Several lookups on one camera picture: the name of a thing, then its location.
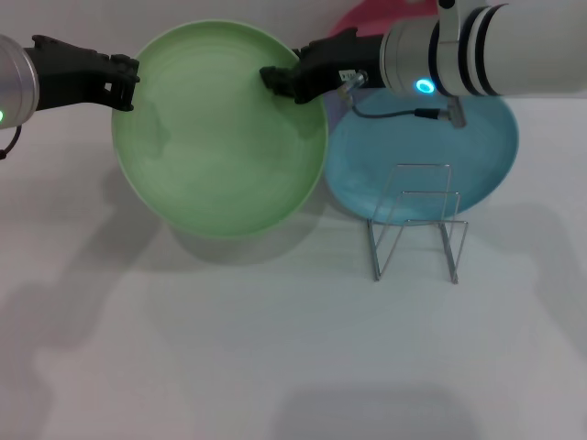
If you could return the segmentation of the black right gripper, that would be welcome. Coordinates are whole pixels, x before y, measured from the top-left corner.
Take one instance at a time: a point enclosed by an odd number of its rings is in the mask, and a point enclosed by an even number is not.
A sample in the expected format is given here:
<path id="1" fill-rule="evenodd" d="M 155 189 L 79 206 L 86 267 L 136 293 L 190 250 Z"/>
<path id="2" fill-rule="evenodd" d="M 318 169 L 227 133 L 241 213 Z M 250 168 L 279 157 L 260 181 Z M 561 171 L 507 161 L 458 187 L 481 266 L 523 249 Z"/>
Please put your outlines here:
<path id="1" fill-rule="evenodd" d="M 289 69 L 275 66 L 262 67 L 260 77 L 275 95 L 294 98 L 300 105 L 336 90 L 345 82 L 343 71 L 362 71 L 367 75 L 367 88 L 383 88 L 382 39 L 382 34 L 360 37 L 356 27 L 347 28 L 296 49 L 299 61 L 293 68 L 293 78 Z"/>

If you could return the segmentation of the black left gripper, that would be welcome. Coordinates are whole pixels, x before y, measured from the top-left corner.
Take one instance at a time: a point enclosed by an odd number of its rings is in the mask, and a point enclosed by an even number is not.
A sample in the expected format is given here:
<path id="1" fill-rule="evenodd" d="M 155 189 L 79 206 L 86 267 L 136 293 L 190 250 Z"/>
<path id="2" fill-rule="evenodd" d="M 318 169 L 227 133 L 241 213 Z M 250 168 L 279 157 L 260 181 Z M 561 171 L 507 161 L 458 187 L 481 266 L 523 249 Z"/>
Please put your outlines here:
<path id="1" fill-rule="evenodd" d="M 108 55 L 55 38 L 35 35 L 25 52 L 39 80 L 37 111 L 77 104 L 104 105 L 130 112 L 139 61 L 127 55 Z"/>

